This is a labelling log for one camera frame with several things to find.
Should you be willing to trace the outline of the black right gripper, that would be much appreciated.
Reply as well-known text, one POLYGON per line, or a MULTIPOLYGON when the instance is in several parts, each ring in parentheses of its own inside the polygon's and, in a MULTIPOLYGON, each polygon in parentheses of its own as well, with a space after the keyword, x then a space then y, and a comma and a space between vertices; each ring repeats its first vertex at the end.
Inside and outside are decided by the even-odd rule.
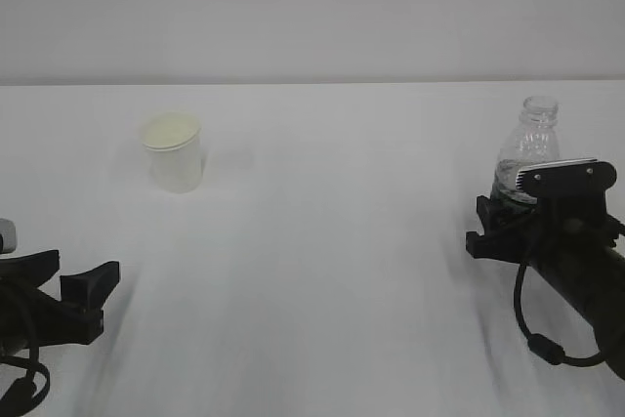
POLYGON ((531 265, 548 250, 598 252, 614 248, 624 224, 611 216, 604 199, 539 199, 520 208, 480 195, 476 211, 483 234, 467 231, 466 251, 474 259, 531 265))

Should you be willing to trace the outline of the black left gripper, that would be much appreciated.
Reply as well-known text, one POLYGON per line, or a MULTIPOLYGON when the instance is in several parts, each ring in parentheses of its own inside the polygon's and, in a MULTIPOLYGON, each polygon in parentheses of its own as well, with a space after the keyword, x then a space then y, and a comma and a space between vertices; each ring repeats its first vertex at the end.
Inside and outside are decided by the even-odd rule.
MULTIPOLYGON (((38 288, 60 269, 60 251, 2 258, 1 279, 38 288)), ((60 303, 16 284, 1 286, 1 356, 22 351, 38 356, 42 347, 90 345, 104 332, 104 304, 120 282, 120 263, 105 262, 89 271, 60 276, 60 303)))

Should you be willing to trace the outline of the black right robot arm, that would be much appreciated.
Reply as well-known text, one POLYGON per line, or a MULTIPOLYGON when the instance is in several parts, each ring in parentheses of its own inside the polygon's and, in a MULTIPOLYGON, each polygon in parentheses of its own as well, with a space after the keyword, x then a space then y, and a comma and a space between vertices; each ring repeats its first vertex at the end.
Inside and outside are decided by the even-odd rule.
POLYGON ((616 240, 624 226, 610 216, 603 194, 541 198, 517 212, 500 200, 479 196, 482 233, 466 234, 475 259, 518 265, 513 310, 528 348, 552 365, 588 368, 599 364, 624 375, 624 258, 616 240), (538 273, 593 330, 597 351, 568 355, 563 347, 529 329, 521 293, 528 270, 538 273))

